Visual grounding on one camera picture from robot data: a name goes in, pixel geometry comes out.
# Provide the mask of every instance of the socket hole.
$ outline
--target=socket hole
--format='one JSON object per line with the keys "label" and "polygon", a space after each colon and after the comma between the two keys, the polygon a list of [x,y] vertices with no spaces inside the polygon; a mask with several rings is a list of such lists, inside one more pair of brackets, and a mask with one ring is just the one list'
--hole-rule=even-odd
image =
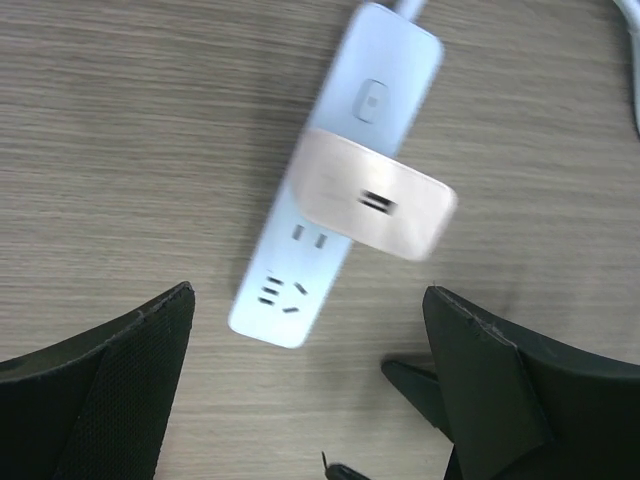
{"label": "socket hole", "polygon": [[296,225],[296,228],[293,230],[293,239],[294,240],[300,240],[300,236],[302,235],[302,231],[304,230],[304,227],[302,225]]}
{"label": "socket hole", "polygon": [[316,240],[316,248],[324,247],[324,242],[326,241],[327,241],[327,236],[320,234],[320,236],[318,237],[318,240]]}
{"label": "socket hole", "polygon": [[384,198],[377,193],[370,192],[369,190],[363,190],[358,201],[369,208],[373,208],[378,212],[386,213],[387,215],[391,215],[393,213],[393,209],[396,207],[396,204],[388,198]]}
{"label": "socket hole", "polygon": [[307,293],[309,293],[309,292],[307,292],[307,291],[304,289],[304,287],[303,287],[302,285],[300,285],[299,283],[297,283],[297,282],[296,282],[296,283],[294,283],[293,285],[294,285],[294,287],[296,287],[296,288],[298,289],[298,291],[299,291],[301,294],[306,295]]}

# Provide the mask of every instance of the socket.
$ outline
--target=socket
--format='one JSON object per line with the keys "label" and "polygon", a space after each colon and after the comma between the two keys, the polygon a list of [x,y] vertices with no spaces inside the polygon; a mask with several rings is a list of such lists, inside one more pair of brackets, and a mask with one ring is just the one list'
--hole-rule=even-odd
{"label": "socket", "polygon": [[457,206],[444,183],[324,130],[301,135],[290,171],[305,218],[406,260],[429,256]]}
{"label": "socket", "polygon": [[[361,4],[303,131],[320,128],[394,156],[443,51],[435,36],[395,12]],[[231,309],[231,329],[283,347],[302,345],[350,246],[348,237],[302,216],[288,170]]]}

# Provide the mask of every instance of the cable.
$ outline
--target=cable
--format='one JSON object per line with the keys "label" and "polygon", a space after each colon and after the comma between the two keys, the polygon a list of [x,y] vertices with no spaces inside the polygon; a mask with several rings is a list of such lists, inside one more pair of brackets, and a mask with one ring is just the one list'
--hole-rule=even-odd
{"label": "cable", "polygon": [[413,22],[418,18],[427,1],[428,0],[397,0],[394,10],[401,17]]}

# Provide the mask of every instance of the switch button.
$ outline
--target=switch button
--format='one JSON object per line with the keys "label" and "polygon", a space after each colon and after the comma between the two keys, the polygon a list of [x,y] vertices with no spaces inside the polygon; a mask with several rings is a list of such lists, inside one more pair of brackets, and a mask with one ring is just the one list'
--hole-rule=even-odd
{"label": "switch button", "polygon": [[375,80],[366,80],[356,99],[354,113],[363,122],[374,123],[378,112],[383,108],[387,96],[387,87]]}

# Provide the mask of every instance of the wood grain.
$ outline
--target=wood grain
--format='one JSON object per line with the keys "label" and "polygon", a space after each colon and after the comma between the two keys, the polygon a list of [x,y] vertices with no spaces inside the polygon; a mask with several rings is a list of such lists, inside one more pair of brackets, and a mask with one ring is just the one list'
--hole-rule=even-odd
{"label": "wood grain", "polygon": [[608,0],[434,0],[447,49],[400,155],[454,187],[433,258],[357,246],[308,344],[226,326],[355,0],[5,0],[0,360],[190,280],[194,330],[160,479],[442,478],[444,437],[385,382],[428,351],[437,282],[640,363],[640,142]]}

